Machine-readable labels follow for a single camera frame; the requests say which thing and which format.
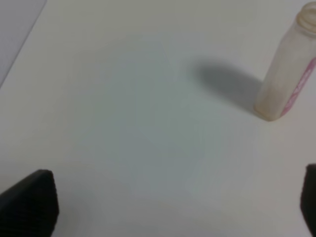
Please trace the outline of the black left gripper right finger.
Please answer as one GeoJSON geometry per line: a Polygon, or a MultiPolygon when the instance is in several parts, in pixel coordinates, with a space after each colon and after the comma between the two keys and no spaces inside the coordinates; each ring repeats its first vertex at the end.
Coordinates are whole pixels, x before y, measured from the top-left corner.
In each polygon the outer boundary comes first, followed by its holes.
{"type": "Polygon", "coordinates": [[[306,225],[313,237],[316,237],[316,165],[309,164],[300,198],[300,208],[306,225]]]}

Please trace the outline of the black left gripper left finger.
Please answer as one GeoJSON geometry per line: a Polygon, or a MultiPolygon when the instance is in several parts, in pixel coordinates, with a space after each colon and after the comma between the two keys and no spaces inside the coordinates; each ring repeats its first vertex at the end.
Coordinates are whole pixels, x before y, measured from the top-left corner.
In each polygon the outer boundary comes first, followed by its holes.
{"type": "Polygon", "coordinates": [[[37,170],[0,195],[2,237],[50,237],[58,215],[58,195],[50,170],[37,170]]]}

